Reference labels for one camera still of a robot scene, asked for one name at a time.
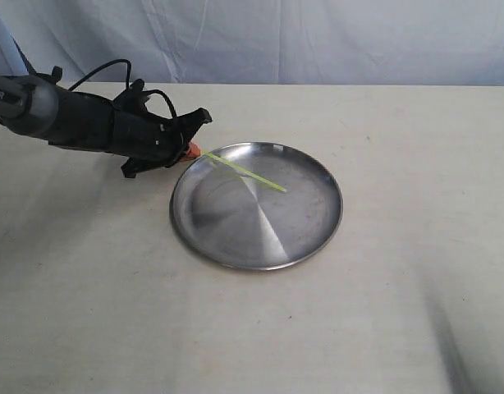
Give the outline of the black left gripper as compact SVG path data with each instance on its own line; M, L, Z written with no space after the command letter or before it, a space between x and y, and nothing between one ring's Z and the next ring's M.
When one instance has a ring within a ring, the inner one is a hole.
M151 113L146 103L157 95L164 99L170 118ZM196 160L200 147L190 142L185 149L185 136L196 135L213 121L209 111L198 108L177 116L170 98L159 89L145 88L142 80L131 83L112 102L113 132L110 152L127 158L121 166L124 177L134 179L142 172L172 167L180 162Z

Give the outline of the left robot arm black grey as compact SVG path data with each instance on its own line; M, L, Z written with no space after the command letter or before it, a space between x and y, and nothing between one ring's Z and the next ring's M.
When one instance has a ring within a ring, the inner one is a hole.
M166 94L146 90L141 79L109 99L62 88L61 77L59 67L49 75L0 76L0 124L61 149L125 157L121 171L126 178L199 157L192 140L212 121L207 109L178 115L168 100L171 116L161 117L146 103L153 94Z

